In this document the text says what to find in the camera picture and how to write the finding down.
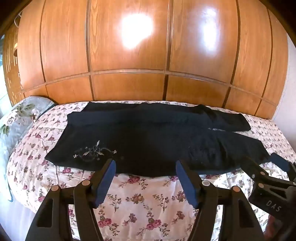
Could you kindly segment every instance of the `floral pillow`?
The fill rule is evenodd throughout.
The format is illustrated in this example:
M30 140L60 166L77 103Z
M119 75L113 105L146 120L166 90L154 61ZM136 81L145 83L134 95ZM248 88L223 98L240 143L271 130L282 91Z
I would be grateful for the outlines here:
M0 119L0 192L10 201L12 196L6 179L6 166L12 150L33 123L54 105L47 98L31 96L17 103Z

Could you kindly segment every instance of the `black pants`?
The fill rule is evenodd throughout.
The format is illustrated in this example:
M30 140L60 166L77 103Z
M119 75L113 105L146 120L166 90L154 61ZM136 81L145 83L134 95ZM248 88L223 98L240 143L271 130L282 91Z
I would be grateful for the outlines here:
M63 134L45 158L89 171L113 158L117 173L150 177L175 175L175 162L182 159L199 174L222 174L239 168L246 156L258 164L268 159L259 140L232 132L247 130L243 115L203 105L90 102L68 115Z

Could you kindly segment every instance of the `silver bolt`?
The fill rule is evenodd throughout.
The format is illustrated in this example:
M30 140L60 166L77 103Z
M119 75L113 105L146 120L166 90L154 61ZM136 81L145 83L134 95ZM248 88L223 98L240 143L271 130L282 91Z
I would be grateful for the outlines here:
M84 181L82 182L82 185L83 185L83 186L88 186L90 183L91 183L91 182L90 182L89 180L84 180Z
M210 182L207 181L207 180L203 180L203 181L202 181L202 184L203 184L204 186L208 187L208 186L210 185Z
M55 185L55 186L52 186L52 191L57 191L59 189L59 186Z
M238 187L238 186L234 186L232 189L233 189L233 191L235 191L235 192L239 192L239 191L240 191L240 187Z

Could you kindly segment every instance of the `floral bed sheet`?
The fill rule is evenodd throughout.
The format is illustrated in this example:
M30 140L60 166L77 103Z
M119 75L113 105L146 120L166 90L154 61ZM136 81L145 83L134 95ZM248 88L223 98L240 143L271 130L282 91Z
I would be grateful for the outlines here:
M121 101L120 103L142 102ZM81 111L87 103L55 106L36 121L13 150L7 165L7 179L15 198L33 212L37 212L53 185L60 185L61 188L76 186L93 174L89 171L55 166L44 159L66 127L67 114ZM178 102L161 103L193 106ZM221 108L213 109L235 113ZM286 160L295 162L294 150L273 121L246 114L244 116L251 130L239 132L240 134L262 141L270 154L275 152ZM262 166L271 176L288 179L286 172L276 165L265 163ZM237 185L247 197L252 191L252 180L241 170L223 175L202 176L202 178L217 187L231 188ZM262 229L265 229L268 214L253 205L252 208ZM218 240L222 211L223 206L218 206L212 240ZM188 204L176 176L149 178L120 174L114 177L104 203L94 209L94 213L106 241L185 241L191 232L197 211ZM79 239L73 205L69 205L69 216L72 235Z

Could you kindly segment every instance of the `wooden panel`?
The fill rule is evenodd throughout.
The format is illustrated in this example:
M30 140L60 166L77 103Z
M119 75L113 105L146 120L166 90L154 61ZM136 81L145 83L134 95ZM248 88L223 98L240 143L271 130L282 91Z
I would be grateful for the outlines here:
M225 108L254 115L259 105L260 98L249 93L231 88Z
M24 93L25 97L29 97L29 96L43 96L43 97L48 97L48 93L46 90L45 86L41 86L39 88L30 90L30 91L26 91Z
M88 72L85 25L87 0L45 2L41 53L45 80Z
M5 33L3 40L3 72L9 100L14 106L24 99L21 93L21 83L18 72L18 60L13 55L14 45L17 43L18 28L12 24Z
M40 57L40 24L45 0L33 0L22 12L17 57L24 90L44 83Z
M271 119L275 111L276 106L263 100L257 110L256 116L261 117L263 119Z
M169 76L166 100L222 107L227 89L216 83Z
M278 104L285 85L288 65L287 33L277 18L269 11L272 26L272 59L270 74L264 96L274 104Z
M237 19L235 0L174 0L170 70L229 83L237 52Z
M258 0L238 0L241 34L233 84L262 95L271 57L271 27L266 7Z
M48 96L58 104L93 100L88 76L49 84L46 89Z
M92 76L95 100L162 100L163 74L98 74Z
M168 0L92 0L92 70L164 69Z

